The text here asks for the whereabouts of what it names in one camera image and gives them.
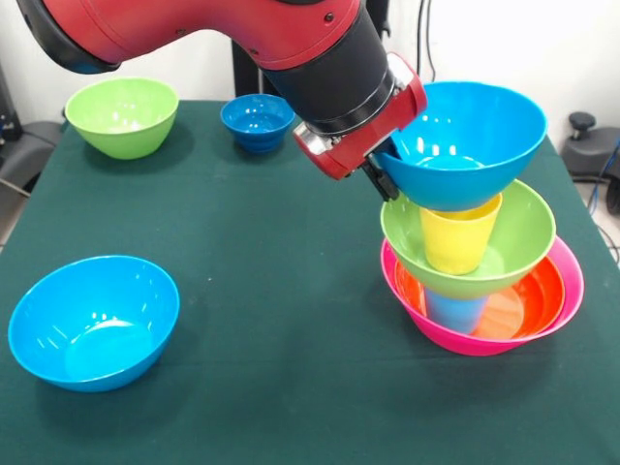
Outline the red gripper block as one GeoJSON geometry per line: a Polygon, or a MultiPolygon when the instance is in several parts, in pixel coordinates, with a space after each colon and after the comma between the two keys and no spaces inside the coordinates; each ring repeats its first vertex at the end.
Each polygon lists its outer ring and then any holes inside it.
{"type": "Polygon", "coordinates": [[[362,165],[384,202],[397,200],[400,191],[370,153],[383,142],[381,152],[401,160],[401,140],[389,136],[408,126],[427,107],[421,80],[404,58],[395,52],[388,53],[387,69],[395,85],[387,104],[349,134],[321,136],[304,122],[294,129],[299,148],[324,174],[340,180],[362,165]]]}

